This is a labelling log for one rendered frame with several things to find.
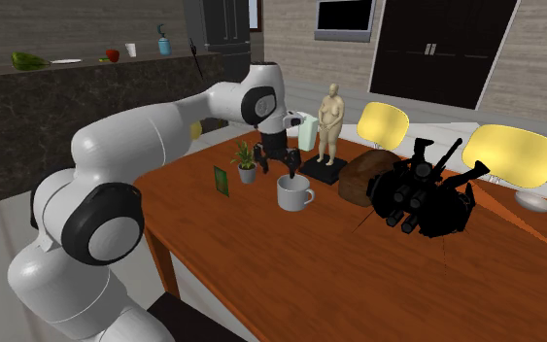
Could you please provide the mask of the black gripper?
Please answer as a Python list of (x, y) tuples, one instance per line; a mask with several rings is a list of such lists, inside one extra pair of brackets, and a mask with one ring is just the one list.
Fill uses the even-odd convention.
[(269, 170), (267, 159), (282, 160), (285, 158), (285, 164), (289, 168), (290, 178), (293, 179), (296, 170), (301, 165), (300, 150), (287, 149), (287, 132), (285, 130), (278, 133), (260, 133), (261, 143), (256, 143), (253, 147), (255, 163), (259, 164), (264, 174)]

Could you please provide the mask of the potted plant in grey pot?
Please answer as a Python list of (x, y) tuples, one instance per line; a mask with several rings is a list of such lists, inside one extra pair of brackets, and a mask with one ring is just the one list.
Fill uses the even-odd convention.
[(254, 151), (246, 141), (235, 141), (238, 151), (231, 163), (236, 162), (240, 179), (243, 184), (251, 184), (256, 178), (256, 161)]

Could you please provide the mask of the white mug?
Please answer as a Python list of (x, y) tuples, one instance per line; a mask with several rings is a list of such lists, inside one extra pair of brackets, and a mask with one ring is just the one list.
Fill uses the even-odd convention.
[(278, 205), (289, 212), (298, 212), (315, 199), (309, 180), (299, 174), (283, 175), (277, 180)]

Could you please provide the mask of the pale green jug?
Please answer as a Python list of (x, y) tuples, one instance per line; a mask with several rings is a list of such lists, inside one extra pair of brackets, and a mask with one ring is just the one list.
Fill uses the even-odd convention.
[(309, 152), (315, 147), (319, 132), (319, 119), (303, 112), (299, 112), (299, 114), (303, 116), (303, 123), (298, 126), (298, 147), (304, 152)]

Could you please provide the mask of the green card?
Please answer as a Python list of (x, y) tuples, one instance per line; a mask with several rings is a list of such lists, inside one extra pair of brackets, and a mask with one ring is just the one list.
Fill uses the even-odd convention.
[(227, 173), (218, 166), (214, 166), (216, 189), (220, 193), (229, 196)]

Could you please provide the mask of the beige figure on black base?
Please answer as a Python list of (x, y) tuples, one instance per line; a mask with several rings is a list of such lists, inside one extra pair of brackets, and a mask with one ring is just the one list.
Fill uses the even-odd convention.
[(329, 86), (328, 95), (322, 100), (318, 111), (319, 154), (305, 161), (300, 168), (303, 175), (328, 185), (338, 180), (339, 171), (347, 164), (344, 160), (334, 163), (345, 111), (344, 100), (338, 95), (338, 89), (338, 84)]

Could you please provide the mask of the brown bread loaf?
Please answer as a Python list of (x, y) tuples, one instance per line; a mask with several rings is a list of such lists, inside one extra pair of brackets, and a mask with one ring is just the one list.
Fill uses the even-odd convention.
[(361, 154), (339, 172), (339, 196), (361, 207), (370, 206), (366, 195), (369, 180), (392, 170), (393, 164), (398, 161), (398, 155), (386, 150), (370, 150)]

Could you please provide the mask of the brown wooden table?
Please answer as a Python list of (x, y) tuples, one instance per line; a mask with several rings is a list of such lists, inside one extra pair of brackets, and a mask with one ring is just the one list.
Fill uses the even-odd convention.
[[(287, 212), (287, 167), (241, 182), (228, 141), (139, 178), (164, 286), (176, 258), (261, 342), (547, 342), (547, 214), (475, 181), (460, 233), (427, 238), (314, 182)], [(216, 189), (227, 173), (229, 196)]]

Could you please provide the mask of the dark refrigerator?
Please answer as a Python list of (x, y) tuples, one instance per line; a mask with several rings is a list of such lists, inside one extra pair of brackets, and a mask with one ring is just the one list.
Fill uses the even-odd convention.
[(188, 38), (222, 55), (224, 77), (241, 82), (251, 65), (249, 0), (183, 0)]

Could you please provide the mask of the grey framed window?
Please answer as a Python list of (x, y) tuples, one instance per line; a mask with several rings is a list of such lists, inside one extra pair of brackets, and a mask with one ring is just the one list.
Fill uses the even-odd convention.
[(369, 43), (376, 0), (317, 0), (317, 41)]

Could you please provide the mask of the dark robot stand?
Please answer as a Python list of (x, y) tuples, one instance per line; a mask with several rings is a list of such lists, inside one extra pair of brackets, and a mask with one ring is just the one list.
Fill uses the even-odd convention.
[(247, 342), (169, 292), (148, 312), (166, 326), (176, 342)]

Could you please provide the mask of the dark double door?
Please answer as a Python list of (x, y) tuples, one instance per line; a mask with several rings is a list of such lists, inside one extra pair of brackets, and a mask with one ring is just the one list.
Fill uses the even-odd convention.
[(369, 91), (474, 110), (518, 0), (386, 0)]

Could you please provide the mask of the dark marble counter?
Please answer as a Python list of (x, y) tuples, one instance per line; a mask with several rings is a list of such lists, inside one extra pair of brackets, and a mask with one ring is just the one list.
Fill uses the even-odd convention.
[(0, 200), (70, 164), (78, 129), (222, 79), (221, 57), (191, 54), (183, 23), (167, 30), (174, 39), (170, 56), (158, 54), (154, 28), (151, 20), (0, 22)]

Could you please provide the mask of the grey frying pan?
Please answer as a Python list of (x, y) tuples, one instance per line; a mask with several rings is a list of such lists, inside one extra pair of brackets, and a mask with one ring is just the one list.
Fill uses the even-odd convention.
[(524, 208), (537, 213), (547, 213), (547, 200), (526, 191), (516, 191), (515, 200)]

